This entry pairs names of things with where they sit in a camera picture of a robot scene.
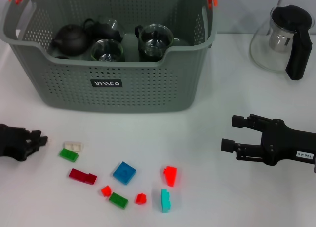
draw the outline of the blue block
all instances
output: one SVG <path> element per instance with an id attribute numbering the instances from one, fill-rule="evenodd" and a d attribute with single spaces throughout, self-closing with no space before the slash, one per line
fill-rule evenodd
<path id="1" fill-rule="evenodd" d="M 122 164 L 120 164 L 116 171 L 113 173 L 113 177 L 127 185 L 135 174 L 136 169 L 129 166 L 125 162 L 122 162 Z"/>
<path id="2" fill-rule="evenodd" d="M 163 213 L 168 213 L 171 209 L 170 193 L 167 189 L 161 189 L 161 208 Z"/>

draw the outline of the teapot lid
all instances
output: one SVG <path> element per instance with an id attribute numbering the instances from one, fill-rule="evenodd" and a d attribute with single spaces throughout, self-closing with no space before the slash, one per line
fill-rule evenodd
<path id="1" fill-rule="evenodd" d="M 82 27 L 78 25 L 66 25 L 60 29 L 58 32 L 57 38 L 62 39 L 76 39 L 78 38 L 83 32 Z"/>
<path id="2" fill-rule="evenodd" d="M 309 29 L 313 23 L 306 10 L 294 5 L 276 7 L 271 17 L 276 25 L 291 32 L 296 32 L 298 26 Z"/>

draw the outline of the gray plastic basket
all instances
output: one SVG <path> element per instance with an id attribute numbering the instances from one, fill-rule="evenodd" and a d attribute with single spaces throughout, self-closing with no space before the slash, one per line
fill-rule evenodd
<path id="1" fill-rule="evenodd" d="M 15 1 L 5 6 L 0 38 L 10 44 L 47 104 L 115 113 L 179 111 L 192 104 L 207 49 L 216 34 L 217 8 L 209 9 L 208 0 Z M 16 28 L 27 5 L 31 9 L 17 37 Z M 52 56 L 51 40 L 62 26 L 81 24 L 100 14 L 118 20 L 129 34 L 140 24 L 166 25 L 175 38 L 192 46 L 171 47 L 155 63 L 63 60 Z M 136 57 L 137 38 L 131 38 L 127 45 Z M 108 80 L 113 82 L 109 86 L 122 87 L 98 87 L 102 81 L 93 80 Z"/>

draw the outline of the building block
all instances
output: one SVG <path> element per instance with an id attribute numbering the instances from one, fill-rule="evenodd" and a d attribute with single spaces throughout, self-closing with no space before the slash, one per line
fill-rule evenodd
<path id="1" fill-rule="evenodd" d="M 77 169 L 72 169 L 70 174 L 69 174 L 70 178 L 78 180 L 78 181 L 81 181 L 81 182 L 84 182 L 84 183 L 85 183 L 85 180 L 86 180 L 87 176 L 88 175 L 86 173 L 81 172 L 81 171 L 79 171 Z"/>
<path id="2" fill-rule="evenodd" d="M 64 142 L 64 148 L 79 153 L 83 150 L 83 145 L 81 142 Z"/>
<path id="3" fill-rule="evenodd" d="M 112 193 L 112 195 L 109 198 L 109 201 L 113 203 L 115 206 L 120 207 L 122 209 L 125 209 L 128 204 L 128 200 L 126 198 L 116 194 L 115 192 Z"/>
<path id="4" fill-rule="evenodd" d="M 120 182 L 127 185 L 135 174 L 136 174 L 136 169 L 129 166 L 125 162 L 122 162 L 119 165 L 119 167 L 116 169 L 116 171 L 113 173 L 113 176 Z"/>
<path id="5" fill-rule="evenodd" d="M 147 199 L 146 199 L 146 195 L 145 194 L 141 193 L 141 194 L 137 195 L 136 204 L 142 205 L 142 204 L 145 204 L 146 201 L 147 201 Z"/>
<path id="6" fill-rule="evenodd" d="M 168 213 L 171 209 L 170 193 L 167 189 L 161 190 L 161 208 L 163 213 Z"/>
<path id="7" fill-rule="evenodd" d="M 106 196 L 106 197 L 111 196 L 111 193 L 112 193 L 111 188 L 110 188 L 109 185 L 107 185 L 106 187 L 102 188 L 101 192 L 102 192 L 103 196 Z"/>
<path id="8" fill-rule="evenodd" d="M 166 178 L 167 185 L 170 187 L 173 187 L 174 182 L 176 180 L 176 176 L 177 176 L 177 168 L 172 167 L 172 166 L 167 166 L 163 170 L 163 173 L 164 173 L 164 176 Z"/>
<path id="9" fill-rule="evenodd" d="M 86 179 L 85 179 L 85 182 L 87 184 L 91 184 L 91 185 L 94 185 L 95 181 L 97 180 L 97 176 L 93 175 L 93 174 L 88 174 Z"/>
<path id="10" fill-rule="evenodd" d="M 64 159 L 67 159 L 67 160 L 69 160 L 69 161 L 71 161 L 71 162 L 75 162 L 75 161 L 77 160 L 78 156 L 79 156 L 77 153 L 75 153 L 75 152 L 73 152 L 73 151 L 70 151 L 70 150 L 67 150 L 67 149 L 65 149 L 65 148 L 63 148 L 63 149 L 61 150 L 61 152 L 59 153 L 59 155 L 60 155 L 61 157 L 63 157 Z"/>

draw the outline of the glass teapot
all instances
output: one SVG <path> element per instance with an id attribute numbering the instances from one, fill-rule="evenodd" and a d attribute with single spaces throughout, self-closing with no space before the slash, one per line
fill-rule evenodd
<path id="1" fill-rule="evenodd" d="M 274 7 L 269 20 L 252 38 L 253 61 L 269 71 L 287 72 L 292 80 L 302 79 L 312 50 L 312 26 L 314 19 L 304 9 L 293 5 Z"/>

